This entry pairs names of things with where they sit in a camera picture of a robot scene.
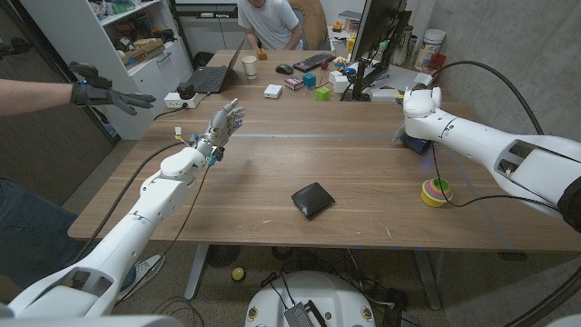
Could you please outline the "operator gloved hand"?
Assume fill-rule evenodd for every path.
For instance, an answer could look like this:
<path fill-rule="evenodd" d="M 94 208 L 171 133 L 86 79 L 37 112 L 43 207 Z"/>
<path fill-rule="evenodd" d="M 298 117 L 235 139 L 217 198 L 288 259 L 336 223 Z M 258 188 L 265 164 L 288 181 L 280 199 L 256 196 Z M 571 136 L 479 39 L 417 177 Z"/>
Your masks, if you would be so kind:
<path fill-rule="evenodd" d="M 82 82 L 73 84 L 70 98 L 73 104 L 79 106 L 113 104 L 129 115 L 137 115 L 135 106 L 149 109 L 156 100 L 149 94 L 114 91 L 113 82 L 101 77 L 94 65 L 72 61 L 69 69 L 84 78 Z"/>

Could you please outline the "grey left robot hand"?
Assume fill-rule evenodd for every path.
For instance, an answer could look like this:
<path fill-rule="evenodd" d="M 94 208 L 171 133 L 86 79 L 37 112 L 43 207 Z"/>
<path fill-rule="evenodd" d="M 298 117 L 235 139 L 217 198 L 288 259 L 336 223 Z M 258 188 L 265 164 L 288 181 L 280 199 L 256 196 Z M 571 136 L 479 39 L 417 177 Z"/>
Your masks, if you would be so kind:
<path fill-rule="evenodd" d="M 238 106 L 239 99 L 234 98 L 222 109 L 219 109 L 206 125 L 204 132 L 195 145 L 195 149 L 209 157 L 214 147 L 223 147 L 230 136 L 242 125 L 244 108 Z"/>

